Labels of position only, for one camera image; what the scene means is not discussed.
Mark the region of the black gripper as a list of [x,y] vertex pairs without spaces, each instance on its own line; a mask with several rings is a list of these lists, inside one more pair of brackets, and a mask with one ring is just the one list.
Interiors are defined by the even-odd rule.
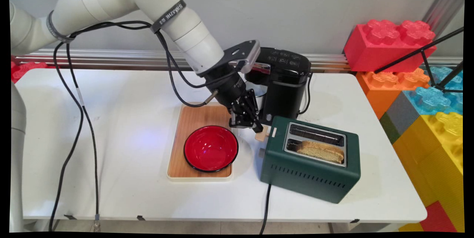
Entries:
[[229,77],[209,84],[210,91],[218,91],[215,99],[225,106],[231,114],[230,127],[251,128],[255,133],[261,133],[263,126],[258,118],[258,106],[253,89],[247,90],[242,77],[230,64],[221,65],[203,75],[206,83],[223,76]]

